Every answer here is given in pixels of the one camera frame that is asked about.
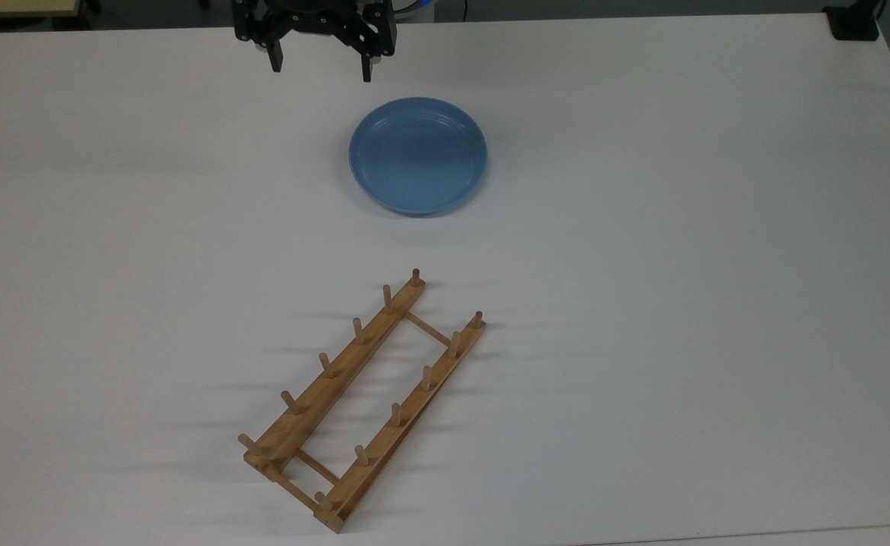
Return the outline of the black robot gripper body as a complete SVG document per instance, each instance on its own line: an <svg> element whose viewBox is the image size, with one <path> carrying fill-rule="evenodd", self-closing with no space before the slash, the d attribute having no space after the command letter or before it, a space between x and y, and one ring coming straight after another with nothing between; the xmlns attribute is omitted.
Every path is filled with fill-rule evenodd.
<svg viewBox="0 0 890 546"><path fill-rule="evenodd" d="M233 1L237 40L265 52L264 40L289 33L335 37L358 55L396 53L397 28L390 1Z"/></svg>

